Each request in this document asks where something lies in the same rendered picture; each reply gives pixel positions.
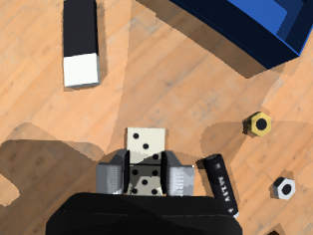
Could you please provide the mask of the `white domino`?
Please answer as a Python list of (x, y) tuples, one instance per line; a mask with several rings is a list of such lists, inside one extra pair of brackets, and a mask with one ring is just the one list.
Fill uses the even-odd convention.
[(165, 128), (128, 127), (130, 183), (127, 194), (162, 196), (160, 157)]

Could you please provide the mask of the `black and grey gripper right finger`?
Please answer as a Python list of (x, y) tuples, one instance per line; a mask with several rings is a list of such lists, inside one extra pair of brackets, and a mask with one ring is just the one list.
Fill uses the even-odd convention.
[(195, 168), (182, 165), (172, 150), (161, 152), (160, 187), (166, 196), (193, 196)]

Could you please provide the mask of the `blue rack of bins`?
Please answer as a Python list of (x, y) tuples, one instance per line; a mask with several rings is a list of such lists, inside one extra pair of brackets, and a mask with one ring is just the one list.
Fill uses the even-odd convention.
[(169, 1), (267, 70), (300, 57), (313, 29), (313, 0)]

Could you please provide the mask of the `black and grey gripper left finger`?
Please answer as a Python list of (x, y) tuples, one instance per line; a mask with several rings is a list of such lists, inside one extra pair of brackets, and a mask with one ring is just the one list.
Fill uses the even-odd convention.
[(124, 194), (130, 183), (129, 149), (120, 148), (110, 162), (96, 165), (97, 193)]

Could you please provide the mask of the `white hex nut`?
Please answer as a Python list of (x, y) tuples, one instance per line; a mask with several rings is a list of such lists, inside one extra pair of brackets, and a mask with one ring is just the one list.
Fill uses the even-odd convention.
[(276, 197), (288, 200), (295, 192), (295, 182), (280, 176), (273, 184), (273, 191)]

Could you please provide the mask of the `black and white eraser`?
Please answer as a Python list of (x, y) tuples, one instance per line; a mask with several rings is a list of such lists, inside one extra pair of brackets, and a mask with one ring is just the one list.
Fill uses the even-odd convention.
[(64, 0), (65, 87), (101, 84), (96, 0)]

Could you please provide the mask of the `brass hex nut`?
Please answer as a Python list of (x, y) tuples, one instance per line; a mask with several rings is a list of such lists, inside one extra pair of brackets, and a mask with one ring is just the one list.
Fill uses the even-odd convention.
[(263, 112), (256, 112), (247, 118), (247, 130), (256, 136), (264, 136), (271, 131), (271, 117)]

